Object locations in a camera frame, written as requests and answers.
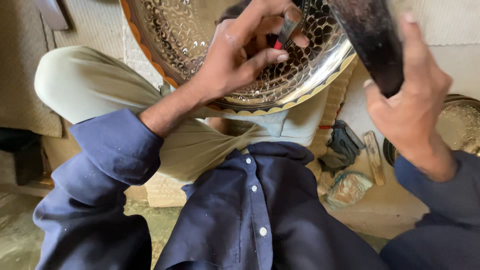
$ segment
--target shirt sleeve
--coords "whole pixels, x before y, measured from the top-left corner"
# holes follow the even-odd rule
[[[463,151],[455,151],[453,155],[458,169],[448,182],[429,180],[403,157],[395,162],[396,177],[432,214],[440,214],[457,224],[480,226],[480,159]]]
[[[55,188],[34,211],[45,231],[37,269],[150,269],[146,220],[123,214],[123,192],[157,171],[163,140],[128,109],[70,131],[82,152],[53,172]]]

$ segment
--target brass plate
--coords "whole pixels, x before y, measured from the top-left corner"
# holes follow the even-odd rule
[[[174,87],[203,64],[222,12],[237,0],[120,0],[133,35],[157,71]],[[324,89],[355,57],[348,38],[322,0],[305,0],[306,48],[289,41],[286,63],[271,65],[252,84],[208,107],[240,115],[290,108]]]

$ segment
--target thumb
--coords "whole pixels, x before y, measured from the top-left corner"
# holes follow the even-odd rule
[[[365,88],[365,96],[367,99],[367,111],[370,117],[377,114],[387,113],[390,109],[386,97],[380,92],[380,88],[373,80],[367,80],[363,84]]]
[[[286,50],[263,49],[239,68],[240,78],[249,83],[257,78],[257,75],[268,65],[285,62],[288,59]]]

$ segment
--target shirt button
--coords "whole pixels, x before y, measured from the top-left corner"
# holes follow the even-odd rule
[[[261,235],[261,236],[267,235],[267,229],[264,228],[264,227],[262,227],[262,228],[260,229],[260,235]]]

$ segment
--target wooden stick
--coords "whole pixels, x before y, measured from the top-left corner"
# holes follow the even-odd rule
[[[367,149],[368,159],[370,160],[370,167],[373,171],[373,176],[377,185],[385,184],[384,168],[382,166],[382,159],[380,157],[380,151],[378,150],[377,139],[375,133],[369,131],[363,135],[363,141],[365,148]]]

